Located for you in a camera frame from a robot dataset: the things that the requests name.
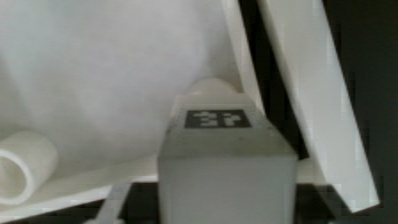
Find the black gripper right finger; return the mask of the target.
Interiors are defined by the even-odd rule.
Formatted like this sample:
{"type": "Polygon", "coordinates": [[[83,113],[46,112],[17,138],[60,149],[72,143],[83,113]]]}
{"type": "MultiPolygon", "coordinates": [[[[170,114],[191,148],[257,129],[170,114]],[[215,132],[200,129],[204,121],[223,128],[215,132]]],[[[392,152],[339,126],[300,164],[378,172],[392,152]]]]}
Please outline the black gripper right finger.
{"type": "Polygon", "coordinates": [[[295,224],[348,224],[348,207],[328,185],[296,185],[295,224]]]}

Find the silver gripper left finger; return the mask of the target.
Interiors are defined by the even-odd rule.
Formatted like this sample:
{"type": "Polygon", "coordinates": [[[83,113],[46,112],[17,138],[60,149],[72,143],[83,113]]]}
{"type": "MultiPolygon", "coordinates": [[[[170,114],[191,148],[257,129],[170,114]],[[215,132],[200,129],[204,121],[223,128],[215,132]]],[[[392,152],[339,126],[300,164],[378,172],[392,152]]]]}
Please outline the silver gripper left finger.
{"type": "Polygon", "coordinates": [[[154,183],[117,184],[87,224],[160,224],[156,187],[154,183]]]}

